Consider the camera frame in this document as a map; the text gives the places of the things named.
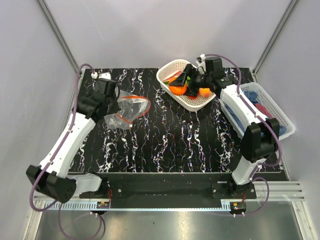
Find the fake orange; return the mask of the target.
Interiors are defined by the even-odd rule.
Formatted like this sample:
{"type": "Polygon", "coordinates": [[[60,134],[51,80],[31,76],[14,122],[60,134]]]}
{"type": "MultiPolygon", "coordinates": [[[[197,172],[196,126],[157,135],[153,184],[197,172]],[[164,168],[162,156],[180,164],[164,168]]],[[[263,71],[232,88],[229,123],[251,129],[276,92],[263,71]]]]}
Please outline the fake orange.
{"type": "Polygon", "coordinates": [[[187,85],[184,86],[168,86],[169,90],[176,96],[182,96],[187,92],[187,85]]]}

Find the clear zip top bag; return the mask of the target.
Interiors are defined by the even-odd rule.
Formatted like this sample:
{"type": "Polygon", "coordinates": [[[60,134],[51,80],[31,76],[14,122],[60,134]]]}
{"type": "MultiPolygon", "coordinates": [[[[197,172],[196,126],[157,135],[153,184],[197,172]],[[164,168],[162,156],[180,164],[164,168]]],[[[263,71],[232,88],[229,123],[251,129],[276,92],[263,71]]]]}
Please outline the clear zip top bag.
{"type": "Polygon", "coordinates": [[[120,90],[117,103],[120,110],[104,117],[107,128],[111,130],[131,129],[133,122],[145,115],[151,107],[151,101],[148,98],[123,90],[120,90]]]}

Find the fake watermelon slice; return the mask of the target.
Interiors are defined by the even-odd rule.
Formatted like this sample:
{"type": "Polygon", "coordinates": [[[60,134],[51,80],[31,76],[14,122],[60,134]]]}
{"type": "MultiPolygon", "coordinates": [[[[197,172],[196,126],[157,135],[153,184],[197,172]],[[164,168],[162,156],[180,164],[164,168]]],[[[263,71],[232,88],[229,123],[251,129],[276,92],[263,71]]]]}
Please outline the fake watermelon slice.
{"type": "Polygon", "coordinates": [[[164,79],[162,82],[165,84],[165,85],[168,85],[171,81],[175,80],[177,77],[179,77],[181,75],[182,71],[177,71],[175,72],[173,75],[171,75],[170,77],[164,79]]]}

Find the fake peach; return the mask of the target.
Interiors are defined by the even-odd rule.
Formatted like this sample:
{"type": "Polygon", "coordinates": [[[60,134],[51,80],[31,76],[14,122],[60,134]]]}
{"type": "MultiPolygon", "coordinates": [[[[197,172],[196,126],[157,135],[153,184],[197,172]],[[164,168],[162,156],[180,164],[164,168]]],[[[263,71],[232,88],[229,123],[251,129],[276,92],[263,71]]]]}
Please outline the fake peach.
{"type": "Polygon", "coordinates": [[[199,89],[199,94],[203,97],[203,98],[209,98],[212,95],[212,92],[209,88],[200,88],[199,89]]]}

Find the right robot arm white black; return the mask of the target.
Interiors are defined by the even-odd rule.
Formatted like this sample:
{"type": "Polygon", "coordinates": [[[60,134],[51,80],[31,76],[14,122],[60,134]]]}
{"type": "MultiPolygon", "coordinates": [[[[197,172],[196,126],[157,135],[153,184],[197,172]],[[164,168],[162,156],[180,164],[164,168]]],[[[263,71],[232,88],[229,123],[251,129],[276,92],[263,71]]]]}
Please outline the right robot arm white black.
{"type": "Polygon", "coordinates": [[[169,79],[169,90],[176,96],[196,97],[201,89],[209,89],[226,104],[244,127],[240,143],[241,159],[227,181],[226,190],[232,198],[239,198],[253,181],[266,159],[280,152],[280,123],[258,110],[241,91],[241,78],[226,75],[225,57],[219,54],[202,54],[197,66],[188,63],[180,74],[169,79]]]}

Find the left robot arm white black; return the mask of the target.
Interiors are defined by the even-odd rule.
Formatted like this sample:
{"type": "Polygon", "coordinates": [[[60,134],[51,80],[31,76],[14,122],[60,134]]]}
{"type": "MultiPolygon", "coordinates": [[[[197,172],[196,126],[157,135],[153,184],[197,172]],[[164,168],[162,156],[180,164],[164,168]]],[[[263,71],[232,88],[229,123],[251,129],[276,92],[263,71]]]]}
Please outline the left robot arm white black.
{"type": "Polygon", "coordinates": [[[30,165],[26,175],[33,189],[60,203],[73,196],[91,192],[97,198],[108,193],[106,178],[98,173],[69,175],[69,168],[78,149],[96,124],[106,115],[120,110],[120,89],[111,75],[101,74],[88,96],[78,98],[76,112],[70,119],[58,141],[39,165],[30,165]]]}

